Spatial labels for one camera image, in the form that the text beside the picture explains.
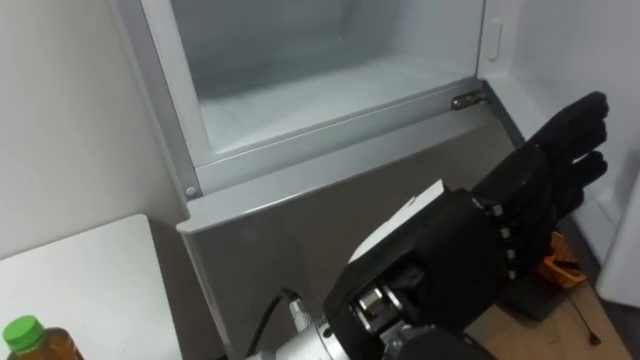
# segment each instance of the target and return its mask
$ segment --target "orange object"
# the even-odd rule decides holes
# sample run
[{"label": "orange object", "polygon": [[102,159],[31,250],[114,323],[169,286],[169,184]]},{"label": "orange object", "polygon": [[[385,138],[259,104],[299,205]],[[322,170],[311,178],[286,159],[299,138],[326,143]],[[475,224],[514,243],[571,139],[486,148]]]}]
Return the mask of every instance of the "orange object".
[{"label": "orange object", "polygon": [[553,255],[544,258],[543,263],[538,268],[538,273],[554,284],[565,289],[570,289],[585,281],[587,277],[580,270],[563,269],[555,264],[556,260],[566,262],[576,262],[571,254],[564,235],[553,232],[551,234],[551,248]]}]

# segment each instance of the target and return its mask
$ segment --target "black cable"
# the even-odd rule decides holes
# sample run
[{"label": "black cable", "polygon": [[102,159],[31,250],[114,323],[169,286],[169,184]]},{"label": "black cable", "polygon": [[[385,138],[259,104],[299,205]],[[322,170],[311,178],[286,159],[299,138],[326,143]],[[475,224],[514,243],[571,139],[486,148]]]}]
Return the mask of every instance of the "black cable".
[{"label": "black cable", "polygon": [[573,308],[576,309],[576,312],[578,313],[578,316],[580,316],[580,319],[582,319],[582,322],[584,323],[584,326],[587,328],[587,331],[589,331],[589,343],[592,346],[600,345],[602,343],[602,340],[600,340],[600,338],[591,330],[591,328],[589,327],[589,324],[587,324],[587,320],[585,320],[584,316],[582,316],[582,313],[580,312],[580,310],[576,306],[576,303],[574,303],[573,300],[571,299],[571,296],[568,296],[567,299],[569,300],[571,305],[573,305]]},{"label": "black cable", "polygon": [[279,294],[276,295],[273,300],[271,300],[271,303],[264,311],[264,314],[262,314],[262,319],[260,319],[260,323],[258,324],[256,331],[253,333],[253,339],[251,340],[251,344],[249,345],[249,349],[247,350],[246,357],[249,357],[256,352],[258,343],[260,342],[260,338],[262,338],[264,328],[267,326],[271,315],[273,315],[273,311],[276,309],[282,299],[286,299],[289,302],[292,302],[300,299],[300,295],[298,295],[295,291],[287,288],[282,288],[279,290]]}]

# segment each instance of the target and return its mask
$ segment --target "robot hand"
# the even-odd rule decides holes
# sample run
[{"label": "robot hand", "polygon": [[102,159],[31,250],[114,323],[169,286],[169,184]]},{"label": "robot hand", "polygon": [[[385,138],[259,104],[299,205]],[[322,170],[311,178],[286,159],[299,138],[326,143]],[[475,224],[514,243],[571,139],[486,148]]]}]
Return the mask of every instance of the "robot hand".
[{"label": "robot hand", "polygon": [[444,192],[349,263],[324,304],[349,359],[381,359],[406,326],[458,333],[535,268],[606,172],[608,110],[602,93],[568,106],[472,191]]},{"label": "robot hand", "polygon": [[607,171],[606,96],[591,93],[566,107],[513,152],[473,190],[492,216],[515,279],[549,250],[558,220],[584,200],[584,187]]}]

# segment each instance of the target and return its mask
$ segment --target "wooden floor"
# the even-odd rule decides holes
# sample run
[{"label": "wooden floor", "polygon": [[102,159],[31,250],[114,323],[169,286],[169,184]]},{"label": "wooden floor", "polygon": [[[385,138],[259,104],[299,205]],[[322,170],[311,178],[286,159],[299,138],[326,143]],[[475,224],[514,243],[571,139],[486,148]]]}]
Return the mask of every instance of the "wooden floor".
[{"label": "wooden floor", "polygon": [[571,298],[600,345],[589,344],[589,333],[568,301],[542,322],[515,320],[493,307],[467,330],[500,360],[631,359],[591,287],[581,285]]}]

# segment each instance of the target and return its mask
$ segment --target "freezer door hinge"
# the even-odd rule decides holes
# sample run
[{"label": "freezer door hinge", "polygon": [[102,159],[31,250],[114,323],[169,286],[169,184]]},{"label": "freezer door hinge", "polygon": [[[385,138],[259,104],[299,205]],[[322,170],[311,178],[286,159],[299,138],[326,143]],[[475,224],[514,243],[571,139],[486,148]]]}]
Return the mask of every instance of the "freezer door hinge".
[{"label": "freezer door hinge", "polygon": [[458,95],[451,99],[451,110],[462,110],[469,106],[487,101],[487,92],[484,90],[476,90],[470,93]]}]

